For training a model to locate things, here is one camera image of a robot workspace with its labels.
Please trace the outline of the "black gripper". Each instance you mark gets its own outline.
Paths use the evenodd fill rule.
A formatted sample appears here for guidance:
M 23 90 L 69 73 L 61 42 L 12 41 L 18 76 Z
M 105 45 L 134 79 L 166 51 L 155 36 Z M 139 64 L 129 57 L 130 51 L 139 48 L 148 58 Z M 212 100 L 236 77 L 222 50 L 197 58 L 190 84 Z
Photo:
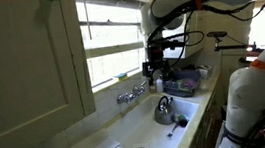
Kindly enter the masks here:
M 147 60 L 142 64 L 142 74 L 145 77 L 153 78 L 154 72 L 159 69 L 163 77 L 167 77 L 169 63 L 164 59 L 163 49 L 159 45 L 148 45 Z

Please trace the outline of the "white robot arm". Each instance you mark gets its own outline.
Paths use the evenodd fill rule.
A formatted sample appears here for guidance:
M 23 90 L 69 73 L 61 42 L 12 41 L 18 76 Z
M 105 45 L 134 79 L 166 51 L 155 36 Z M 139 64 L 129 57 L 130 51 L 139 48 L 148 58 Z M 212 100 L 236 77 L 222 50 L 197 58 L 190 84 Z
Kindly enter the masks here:
M 187 11 L 217 12 L 208 6 L 212 1 L 233 5 L 239 11 L 254 0 L 152 0 L 148 16 L 155 29 L 147 41 L 148 60 L 142 64 L 144 76 L 151 78 L 156 69 L 168 70 L 163 50 L 184 46 L 180 41 L 158 39 L 157 33 Z M 265 50 L 250 66 L 234 71 L 229 86 L 224 133 L 218 148 L 265 148 L 265 137 L 259 134 L 265 123 Z

